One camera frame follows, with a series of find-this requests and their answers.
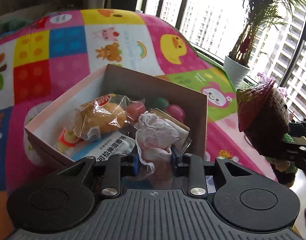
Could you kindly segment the white plant pot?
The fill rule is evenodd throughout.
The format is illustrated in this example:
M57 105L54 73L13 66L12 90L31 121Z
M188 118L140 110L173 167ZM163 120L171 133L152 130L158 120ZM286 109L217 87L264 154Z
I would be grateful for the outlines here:
M245 67L240 63L237 63L228 56L225 56L223 67L235 88L240 86L244 77L250 71L249 67Z

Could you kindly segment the pink plastic ball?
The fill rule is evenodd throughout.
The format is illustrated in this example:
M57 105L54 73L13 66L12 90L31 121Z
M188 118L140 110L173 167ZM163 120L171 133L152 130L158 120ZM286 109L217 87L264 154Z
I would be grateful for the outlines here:
M174 119L184 122L185 120L185 112L184 110L178 106L178 105L169 105L168 107L165 108L165 111L172 116Z

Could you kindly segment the packaged small bread bun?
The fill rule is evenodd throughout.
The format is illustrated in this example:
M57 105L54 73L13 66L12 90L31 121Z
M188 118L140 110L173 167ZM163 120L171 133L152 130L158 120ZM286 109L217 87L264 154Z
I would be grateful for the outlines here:
M96 141L133 121L127 109L133 102L125 95L106 94L75 109L74 134L84 141Z

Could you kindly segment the green knitted cloth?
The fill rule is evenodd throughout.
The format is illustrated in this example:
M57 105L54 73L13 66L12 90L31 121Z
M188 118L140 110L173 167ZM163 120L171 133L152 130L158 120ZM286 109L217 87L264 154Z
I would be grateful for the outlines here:
M22 18L10 18L0 21L0 34L16 31L22 27L31 24L32 21Z

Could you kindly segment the wet wipes packet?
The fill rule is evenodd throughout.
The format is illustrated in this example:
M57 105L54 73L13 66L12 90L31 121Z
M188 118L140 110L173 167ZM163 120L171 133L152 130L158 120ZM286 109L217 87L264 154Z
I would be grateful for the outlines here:
M135 146L135 140L120 131L105 134L93 141L78 139L73 133L64 129L57 141L57 149L73 161L84 157L95 157L97 161L105 161L111 155L129 154Z

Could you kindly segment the white lace cloth pouch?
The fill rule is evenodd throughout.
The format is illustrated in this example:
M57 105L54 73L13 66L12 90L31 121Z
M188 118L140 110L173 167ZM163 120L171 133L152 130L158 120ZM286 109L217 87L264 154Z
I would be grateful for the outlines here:
M171 147L181 150L189 137L189 129L155 113L141 114L135 127L139 161L146 176L163 171L171 162Z

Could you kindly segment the pink cardboard box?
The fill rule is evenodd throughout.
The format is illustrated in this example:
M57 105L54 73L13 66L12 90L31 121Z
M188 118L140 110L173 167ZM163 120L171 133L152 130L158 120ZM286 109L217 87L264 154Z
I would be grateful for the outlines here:
M170 148L203 157L207 96L175 83L109 64L53 101L25 127L37 154L52 166L86 156L98 161L138 146L154 169L153 152Z

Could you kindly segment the crochet doll green dress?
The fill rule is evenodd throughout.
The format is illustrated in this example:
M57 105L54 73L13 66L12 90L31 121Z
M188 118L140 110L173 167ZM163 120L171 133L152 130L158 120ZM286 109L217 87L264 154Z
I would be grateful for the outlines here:
M283 160L282 142L292 142L289 133L289 112L286 102L270 79L236 91L238 128L252 147L270 164L278 182L292 187L297 167Z

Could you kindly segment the potted palm plant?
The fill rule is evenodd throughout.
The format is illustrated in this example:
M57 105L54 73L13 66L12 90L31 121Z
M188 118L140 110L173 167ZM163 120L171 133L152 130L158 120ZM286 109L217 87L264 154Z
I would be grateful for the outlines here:
M246 25L228 57L247 67L258 30L261 27L277 28L286 25L286 20L278 14L278 7L281 5L292 13L295 7L305 8L306 0L242 0L242 2L248 13Z

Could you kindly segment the colourful cartoon play mat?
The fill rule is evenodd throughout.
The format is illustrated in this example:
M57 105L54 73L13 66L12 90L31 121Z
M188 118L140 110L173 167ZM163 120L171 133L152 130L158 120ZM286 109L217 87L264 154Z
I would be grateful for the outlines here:
M238 131L228 76L174 27L124 10L58 12L0 38L0 239L13 231L9 194L69 164L59 135L77 107L110 93L179 105L190 153L232 157L275 179Z

